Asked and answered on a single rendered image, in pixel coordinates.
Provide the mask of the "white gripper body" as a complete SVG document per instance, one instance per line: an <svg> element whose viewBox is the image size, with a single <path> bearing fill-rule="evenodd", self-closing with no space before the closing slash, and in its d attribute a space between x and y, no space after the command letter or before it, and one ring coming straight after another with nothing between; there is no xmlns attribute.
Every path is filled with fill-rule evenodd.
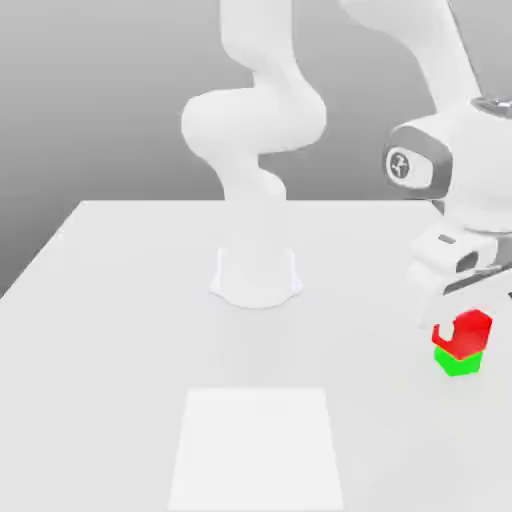
<svg viewBox="0 0 512 512"><path fill-rule="evenodd" d="M512 263L455 276L414 261L406 276L406 309L412 318L447 318L473 309L487 312L512 292Z"/></svg>

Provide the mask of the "small red cube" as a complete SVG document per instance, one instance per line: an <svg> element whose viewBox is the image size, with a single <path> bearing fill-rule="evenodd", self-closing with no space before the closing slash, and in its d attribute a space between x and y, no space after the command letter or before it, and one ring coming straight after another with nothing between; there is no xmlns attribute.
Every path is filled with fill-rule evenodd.
<svg viewBox="0 0 512 512"><path fill-rule="evenodd" d="M439 325L432 332L432 342L455 359L461 361L485 350L492 326L492 318L484 312L473 309L458 315L453 321L453 335L450 340L440 336Z"/></svg>

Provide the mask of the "small green cube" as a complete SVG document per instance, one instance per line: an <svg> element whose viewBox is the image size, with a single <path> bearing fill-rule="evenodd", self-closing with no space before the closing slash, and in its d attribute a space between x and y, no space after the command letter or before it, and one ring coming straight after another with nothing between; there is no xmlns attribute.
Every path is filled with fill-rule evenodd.
<svg viewBox="0 0 512 512"><path fill-rule="evenodd" d="M444 370L444 372L451 377L478 373L482 358L482 352L478 352L465 359L458 360L440 347L436 347L434 350L435 361Z"/></svg>

